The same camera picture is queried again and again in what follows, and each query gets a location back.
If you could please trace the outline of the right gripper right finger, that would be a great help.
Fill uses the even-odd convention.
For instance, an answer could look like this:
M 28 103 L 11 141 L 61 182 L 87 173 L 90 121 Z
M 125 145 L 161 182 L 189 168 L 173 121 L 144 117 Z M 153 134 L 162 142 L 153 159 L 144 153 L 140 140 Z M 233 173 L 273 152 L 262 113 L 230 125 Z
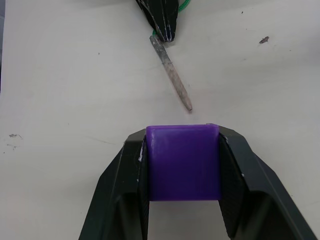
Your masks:
M 315 240 L 277 174 L 236 131 L 219 127 L 221 200 L 232 240 Z

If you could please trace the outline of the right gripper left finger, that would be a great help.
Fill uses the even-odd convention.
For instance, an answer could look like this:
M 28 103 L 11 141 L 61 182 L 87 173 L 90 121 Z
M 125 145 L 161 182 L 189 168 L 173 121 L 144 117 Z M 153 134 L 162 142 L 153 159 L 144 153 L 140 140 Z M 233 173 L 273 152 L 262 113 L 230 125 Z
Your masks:
M 79 239 L 146 240 L 149 225 L 146 131 L 127 137 L 100 176 Z

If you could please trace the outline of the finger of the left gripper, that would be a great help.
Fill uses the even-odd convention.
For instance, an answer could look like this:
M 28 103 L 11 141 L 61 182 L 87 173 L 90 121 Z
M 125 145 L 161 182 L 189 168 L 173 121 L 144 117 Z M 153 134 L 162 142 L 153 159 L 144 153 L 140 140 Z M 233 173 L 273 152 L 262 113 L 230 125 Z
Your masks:
M 166 20 L 162 0 L 136 0 L 148 23 L 161 41 L 166 40 Z
M 178 0 L 160 0 L 163 2 L 165 18 L 165 40 L 162 42 L 172 42 L 176 35 L 177 19 L 179 12 Z

